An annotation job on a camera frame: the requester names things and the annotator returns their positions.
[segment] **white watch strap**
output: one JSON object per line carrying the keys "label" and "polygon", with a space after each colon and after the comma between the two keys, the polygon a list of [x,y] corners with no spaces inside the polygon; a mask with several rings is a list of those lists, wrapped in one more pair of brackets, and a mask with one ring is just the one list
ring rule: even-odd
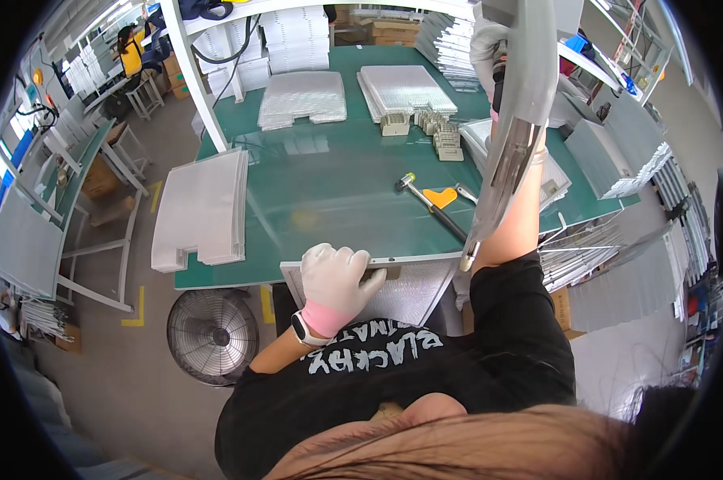
{"label": "white watch strap", "polygon": [[298,341],[308,347],[311,348],[321,348],[323,346],[327,346],[333,339],[320,339],[313,335],[311,335],[311,331],[309,330],[309,326],[306,324],[306,321],[303,320],[303,315],[301,315],[300,310],[295,312],[295,316],[298,318],[298,321],[300,322],[300,325],[303,327],[303,332],[306,333],[305,338],[300,338],[298,336],[298,332],[295,331],[295,329],[292,329],[292,332],[295,334],[295,338],[298,339]]}

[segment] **yellow floor marking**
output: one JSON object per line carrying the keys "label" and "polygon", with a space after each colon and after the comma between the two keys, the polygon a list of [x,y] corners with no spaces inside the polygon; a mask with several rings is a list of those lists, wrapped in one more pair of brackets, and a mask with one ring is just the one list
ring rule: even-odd
{"label": "yellow floor marking", "polygon": [[266,285],[260,286],[260,304],[263,309],[263,323],[276,323],[276,315],[271,308],[271,291]]}
{"label": "yellow floor marking", "polygon": [[125,319],[122,320],[122,326],[143,326],[143,295],[144,295],[145,287],[143,285],[140,286],[140,296],[137,300],[137,316],[139,318],[136,319]]}
{"label": "yellow floor marking", "polygon": [[158,181],[155,184],[149,185],[149,188],[154,189],[154,198],[151,200],[151,213],[156,212],[156,204],[159,203],[159,192],[162,190],[163,181]]}

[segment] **yellow shirt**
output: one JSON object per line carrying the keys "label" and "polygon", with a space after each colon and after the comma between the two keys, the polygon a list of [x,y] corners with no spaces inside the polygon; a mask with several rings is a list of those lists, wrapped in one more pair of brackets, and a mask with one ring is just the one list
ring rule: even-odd
{"label": "yellow shirt", "polygon": [[143,38],[146,36],[146,32],[137,32],[132,40],[126,44],[126,53],[121,54],[122,62],[124,63],[124,74],[130,77],[138,72],[143,67],[143,62],[140,61],[140,55],[145,52],[145,48],[140,44]]}

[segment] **green workbench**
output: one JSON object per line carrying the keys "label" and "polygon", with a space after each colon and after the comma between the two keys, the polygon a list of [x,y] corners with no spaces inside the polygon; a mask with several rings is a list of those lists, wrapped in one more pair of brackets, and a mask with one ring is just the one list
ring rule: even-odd
{"label": "green workbench", "polygon": [[[431,216],[410,192],[397,192],[396,180],[407,172],[417,176],[417,188],[441,189],[463,182],[478,194],[481,175],[468,157],[463,162],[440,162],[431,137],[410,127],[407,137],[382,137],[372,123],[356,80],[364,65],[422,64],[457,105],[453,120],[489,116],[484,93],[453,90],[438,70],[414,48],[398,46],[334,47],[330,70],[340,72],[346,89],[348,119],[329,124],[296,120],[291,128],[260,131],[257,126],[264,89],[247,92],[237,104],[222,99],[215,113],[232,148],[252,154],[247,172],[246,260],[208,266],[190,254],[188,269],[175,273],[178,290],[251,285],[283,281],[282,261],[300,260],[321,242],[365,249],[373,258],[422,256],[460,251],[463,245]],[[547,146],[573,181],[567,195],[540,215],[540,231],[560,228],[558,213],[568,224],[603,216],[633,204],[635,198],[597,200],[583,172],[554,129]],[[197,160],[217,151],[209,135]],[[463,197],[445,211],[468,231],[473,204]]]}

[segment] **white glove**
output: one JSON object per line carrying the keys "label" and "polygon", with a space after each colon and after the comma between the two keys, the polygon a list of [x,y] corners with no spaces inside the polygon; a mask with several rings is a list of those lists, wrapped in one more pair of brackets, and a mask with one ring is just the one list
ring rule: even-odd
{"label": "white glove", "polygon": [[484,18],[481,14],[481,2],[473,6],[473,16],[476,22],[473,24],[473,36],[471,37],[471,64],[481,86],[487,91],[487,96],[492,101],[495,93],[495,81],[492,79],[492,55],[495,53],[495,45],[501,40],[508,39],[508,27]]}
{"label": "white glove", "polygon": [[347,246],[335,250],[330,244],[312,246],[303,254],[300,274],[306,307],[303,320],[319,335],[332,338],[361,312],[385,283],[385,268],[376,270],[361,285],[369,253],[354,253]]}

